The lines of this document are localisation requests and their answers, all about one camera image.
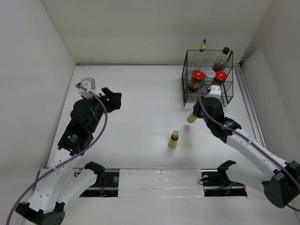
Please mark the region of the small yellow bottle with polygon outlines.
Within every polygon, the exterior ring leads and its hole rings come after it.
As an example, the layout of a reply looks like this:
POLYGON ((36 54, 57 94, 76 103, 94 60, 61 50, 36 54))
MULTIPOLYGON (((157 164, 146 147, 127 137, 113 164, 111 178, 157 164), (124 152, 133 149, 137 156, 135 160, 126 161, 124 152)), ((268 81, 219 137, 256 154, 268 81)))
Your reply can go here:
POLYGON ((193 114, 193 112, 191 112, 188 117, 187 117, 187 121, 189 123, 194 123, 197 120, 197 116, 193 114))
POLYGON ((177 146, 177 143, 178 143, 178 138, 179 138, 179 131, 174 130, 171 134, 170 139, 169 139, 168 146, 171 147, 171 148, 175 148, 177 146))

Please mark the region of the red lid jar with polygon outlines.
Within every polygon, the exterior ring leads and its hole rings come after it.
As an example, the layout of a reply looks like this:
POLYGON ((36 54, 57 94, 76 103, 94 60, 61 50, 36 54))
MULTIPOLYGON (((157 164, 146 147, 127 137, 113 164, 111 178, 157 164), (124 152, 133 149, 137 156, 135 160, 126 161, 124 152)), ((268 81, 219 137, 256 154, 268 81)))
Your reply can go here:
POLYGON ((205 75, 204 75, 203 71, 194 70, 191 74, 191 79, 190 79, 187 89, 190 92, 197 92, 204 77, 205 77, 205 75))
POLYGON ((222 86, 222 84, 226 81, 228 75, 225 71, 219 70, 216 71, 215 78, 212 82, 212 85, 222 86))

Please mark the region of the silver shaker can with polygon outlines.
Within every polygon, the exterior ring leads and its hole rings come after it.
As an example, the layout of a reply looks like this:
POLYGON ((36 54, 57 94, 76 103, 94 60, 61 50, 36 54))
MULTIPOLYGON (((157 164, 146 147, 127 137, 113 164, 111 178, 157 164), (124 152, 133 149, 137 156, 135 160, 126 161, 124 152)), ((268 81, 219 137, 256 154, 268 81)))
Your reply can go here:
POLYGON ((214 70, 207 69, 204 72, 204 79, 203 79, 203 82, 202 82, 202 88, 207 88, 207 87, 211 86, 215 76, 216 76, 216 72, 214 70))

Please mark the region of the tall dark sauce bottle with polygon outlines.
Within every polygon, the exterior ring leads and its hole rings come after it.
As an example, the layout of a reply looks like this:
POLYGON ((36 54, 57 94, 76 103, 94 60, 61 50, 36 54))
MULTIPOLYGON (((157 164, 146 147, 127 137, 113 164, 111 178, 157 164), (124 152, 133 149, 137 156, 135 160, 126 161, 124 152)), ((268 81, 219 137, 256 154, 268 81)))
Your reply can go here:
POLYGON ((217 71, 221 71, 224 70, 224 68, 227 65, 227 55, 230 52, 230 48, 229 47, 224 47, 221 54, 217 57, 217 59, 215 60, 212 70, 217 72, 217 71))

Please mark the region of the clear glass oil dispenser bottle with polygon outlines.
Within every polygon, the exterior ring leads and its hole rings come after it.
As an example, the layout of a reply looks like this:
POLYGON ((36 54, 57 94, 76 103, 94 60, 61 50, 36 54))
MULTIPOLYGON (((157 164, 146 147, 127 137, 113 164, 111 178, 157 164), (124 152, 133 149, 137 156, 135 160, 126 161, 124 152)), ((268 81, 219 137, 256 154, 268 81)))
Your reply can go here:
POLYGON ((192 69, 197 69, 203 64, 203 54, 206 49, 206 42, 207 40, 204 39, 201 44, 199 45, 198 52, 194 55, 192 63, 191 63, 191 68, 192 69))

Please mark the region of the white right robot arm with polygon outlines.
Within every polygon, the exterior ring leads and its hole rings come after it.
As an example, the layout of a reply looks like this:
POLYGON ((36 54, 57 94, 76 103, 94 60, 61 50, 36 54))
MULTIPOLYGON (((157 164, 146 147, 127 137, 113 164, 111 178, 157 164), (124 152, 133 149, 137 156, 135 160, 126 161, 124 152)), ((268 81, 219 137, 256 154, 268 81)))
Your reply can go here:
POLYGON ((292 207, 290 202, 300 195, 298 162, 287 162, 277 157, 249 137, 239 123, 224 115, 222 104, 215 97, 199 97, 193 113, 204 120, 216 138, 237 150, 261 172, 260 176, 251 178, 241 170, 233 174, 230 169, 225 168, 217 172, 219 183, 226 185, 236 177, 242 179, 241 183, 264 193, 274 206, 281 209, 292 207))

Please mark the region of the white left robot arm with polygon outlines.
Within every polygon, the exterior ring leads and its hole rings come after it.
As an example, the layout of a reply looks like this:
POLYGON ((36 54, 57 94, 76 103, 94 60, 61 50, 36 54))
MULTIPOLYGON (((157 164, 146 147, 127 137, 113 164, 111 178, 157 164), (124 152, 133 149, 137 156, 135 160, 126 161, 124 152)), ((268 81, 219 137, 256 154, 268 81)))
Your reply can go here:
POLYGON ((82 99, 74 103, 70 122, 66 127, 46 173, 30 185, 35 192, 26 201, 18 200, 13 210, 35 225, 60 225, 65 210, 88 187, 104 182, 105 168, 95 162, 68 182, 74 166, 99 139, 93 133, 103 116, 120 109, 122 94, 102 88, 102 94, 80 87, 82 99))

